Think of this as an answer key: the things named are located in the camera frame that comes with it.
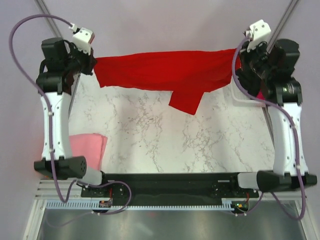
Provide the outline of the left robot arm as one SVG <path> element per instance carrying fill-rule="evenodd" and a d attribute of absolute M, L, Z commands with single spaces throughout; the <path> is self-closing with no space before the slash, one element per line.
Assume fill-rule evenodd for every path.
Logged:
<path fill-rule="evenodd" d="M 44 60 L 36 84 L 44 114 L 44 145 L 41 160 L 33 164 L 34 170 L 58 180 L 79 179 L 104 197 L 110 185 L 103 180 L 103 173 L 89 167 L 84 156 L 73 156 L 69 139 L 72 86 L 81 73 L 92 73 L 96 60 L 61 37 L 43 40 L 41 49 Z"/>

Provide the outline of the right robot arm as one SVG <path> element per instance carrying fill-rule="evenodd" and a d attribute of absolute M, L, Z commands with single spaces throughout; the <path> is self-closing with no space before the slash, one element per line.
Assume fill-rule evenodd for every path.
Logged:
<path fill-rule="evenodd" d="M 247 189 L 274 193 L 313 187 L 318 179 L 309 172 L 301 140 L 302 87 L 292 76 L 300 57 L 299 44 L 279 39 L 271 51 L 265 41 L 254 48 L 250 44 L 245 39 L 237 49 L 241 68 L 233 68 L 232 76 L 241 92 L 269 108 L 274 163 L 272 170 L 240 172 L 229 191 L 240 197 Z"/>

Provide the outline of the red t shirt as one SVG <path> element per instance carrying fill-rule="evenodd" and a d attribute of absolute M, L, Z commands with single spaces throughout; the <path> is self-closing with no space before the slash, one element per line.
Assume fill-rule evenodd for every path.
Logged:
<path fill-rule="evenodd" d="M 231 83 L 235 49 L 144 52 L 97 58 L 101 88 L 171 92 L 169 106 L 195 115 L 204 93 Z"/>

